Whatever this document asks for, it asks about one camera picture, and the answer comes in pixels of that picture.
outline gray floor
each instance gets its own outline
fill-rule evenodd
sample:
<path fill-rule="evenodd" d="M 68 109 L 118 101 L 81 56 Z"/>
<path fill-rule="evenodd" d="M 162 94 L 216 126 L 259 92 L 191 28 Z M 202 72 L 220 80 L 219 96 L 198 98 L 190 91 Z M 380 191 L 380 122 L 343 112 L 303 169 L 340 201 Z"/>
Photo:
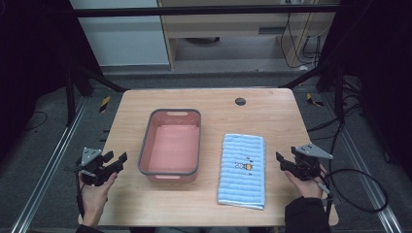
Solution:
<path fill-rule="evenodd" d="M 133 76 L 110 76 L 108 79 L 129 88 L 277 86 L 294 80 L 303 72 L 286 65 L 273 37 L 221 38 L 215 44 L 194 44 L 182 40 L 179 45 L 173 71 L 145 71 Z M 308 92 L 318 97 L 314 83 L 316 78 L 294 90 L 307 128 L 333 118 L 332 111 L 327 106 L 319 107 L 306 101 Z M 104 139 L 107 137 L 105 131 L 110 129 L 121 100 L 121 93 L 115 93 L 99 83 L 93 82 L 93 86 L 95 92 L 92 97 L 77 96 L 78 104 L 85 103 L 83 116 L 70 135 L 70 143 L 62 150 L 61 160 L 55 161 L 55 170 L 47 174 L 51 176 L 50 183 L 38 206 L 34 206 L 35 215 L 28 219 L 31 230 L 65 232 L 64 230 L 77 227 L 74 176 L 63 169 L 74 164 L 83 147 L 104 147 Z M 21 135 L 11 151 L 12 159 L 1 167 L 0 230 L 8 232 L 13 226 L 36 185 L 38 187 L 38 180 L 44 175 L 45 168 L 50 166 L 48 162 L 66 130 L 64 91 L 59 89 L 38 101 L 38 113 L 33 115 L 27 125 L 27 128 L 34 128 Z M 101 101 L 107 95 L 112 98 L 108 109 L 105 113 L 98 113 Z M 327 103 L 330 95 L 331 93 L 324 93 L 319 98 Z M 357 103 L 355 99 L 348 99 L 347 102 L 348 106 Z M 324 150 L 330 150 L 331 139 L 317 138 L 330 136 L 335 129 L 336 124 L 333 124 L 310 133 L 312 142 Z M 411 181 L 398 164 L 385 162 L 384 152 L 361 110 L 346 117 L 345 130 L 346 133 L 343 132 L 336 142 L 333 170 L 359 167 L 353 153 L 359 154 L 360 160 L 365 163 L 361 167 L 366 167 L 388 190 L 391 200 L 389 214 L 395 216 L 402 229 L 388 229 L 388 224 L 382 223 L 387 220 L 385 215 L 368 214 L 343 202 L 336 206 L 340 220 L 333 227 L 333 232 L 412 232 L 412 204 L 409 201 L 412 196 Z M 351 148 L 351 142 L 356 147 L 355 152 Z M 351 200 L 371 207 L 369 200 L 375 198 L 373 191 L 372 194 L 368 193 L 367 185 L 358 176 L 336 175 L 336 182 Z M 105 229 L 127 230 L 116 227 Z"/>

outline metal rail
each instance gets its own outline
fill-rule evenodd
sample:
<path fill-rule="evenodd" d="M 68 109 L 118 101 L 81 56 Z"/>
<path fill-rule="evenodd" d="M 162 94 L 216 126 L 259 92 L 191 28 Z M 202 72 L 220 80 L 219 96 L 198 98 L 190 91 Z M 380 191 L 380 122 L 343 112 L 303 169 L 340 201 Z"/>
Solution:
<path fill-rule="evenodd" d="M 42 177 L 37 182 L 36 187 L 31 193 L 29 200 L 27 201 L 26 205 L 24 206 L 23 210 L 18 216 L 18 219 L 13 225 L 11 231 L 12 233 L 24 233 L 27 231 L 31 223 L 31 220 L 36 214 L 37 209 L 39 208 L 40 203 L 42 202 L 43 197 L 45 196 L 46 191 L 48 190 L 48 187 L 52 181 L 52 178 L 60 163 L 60 160 L 63 157 L 64 152 L 66 151 L 70 143 L 70 140 L 72 139 L 76 131 L 80 119 L 85 111 L 87 100 L 88 97 L 81 97 L 77 110 L 78 114 L 74 118 L 73 123 L 67 126 L 64 130 L 63 135 L 61 136 L 60 141 L 54 149 L 54 152 L 51 155 L 51 159 L 49 160 L 49 163 L 42 174 Z"/>
<path fill-rule="evenodd" d="M 49 11 L 55 17 L 148 17 L 186 15 L 229 14 L 279 14 L 279 13 L 331 13 L 350 10 L 339 4 L 320 5 L 253 5 L 253 6 L 202 6 L 161 8 L 80 9 L 71 11 Z"/>

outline white cabinet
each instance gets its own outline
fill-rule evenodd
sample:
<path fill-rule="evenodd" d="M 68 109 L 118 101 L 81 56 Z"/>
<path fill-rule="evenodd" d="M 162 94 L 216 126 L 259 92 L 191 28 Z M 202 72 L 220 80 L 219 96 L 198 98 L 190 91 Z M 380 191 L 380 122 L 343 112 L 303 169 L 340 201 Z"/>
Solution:
<path fill-rule="evenodd" d="M 155 0 L 70 2 L 74 9 L 157 7 Z M 160 17 L 85 17 L 79 21 L 103 71 L 105 68 L 169 65 Z"/>

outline pink plastic tub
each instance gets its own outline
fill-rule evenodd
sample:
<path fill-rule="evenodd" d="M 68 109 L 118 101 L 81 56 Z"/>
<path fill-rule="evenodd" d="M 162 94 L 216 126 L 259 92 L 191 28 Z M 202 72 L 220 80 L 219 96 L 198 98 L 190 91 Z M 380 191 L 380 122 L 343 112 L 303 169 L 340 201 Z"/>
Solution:
<path fill-rule="evenodd" d="M 159 109 L 152 112 L 138 162 L 154 183 L 190 183 L 199 166 L 200 112 Z"/>

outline wrist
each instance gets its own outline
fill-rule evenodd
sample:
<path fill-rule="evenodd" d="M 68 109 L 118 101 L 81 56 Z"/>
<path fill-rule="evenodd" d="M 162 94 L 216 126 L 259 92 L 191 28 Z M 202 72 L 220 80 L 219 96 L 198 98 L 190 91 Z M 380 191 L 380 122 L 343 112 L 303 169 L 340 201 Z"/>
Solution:
<path fill-rule="evenodd" d="M 97 228 L 97 224 L 99 223 L 101 215 L 102 213 L 99 214 L 97 212 L 85 212 L 82 225 Z"/>

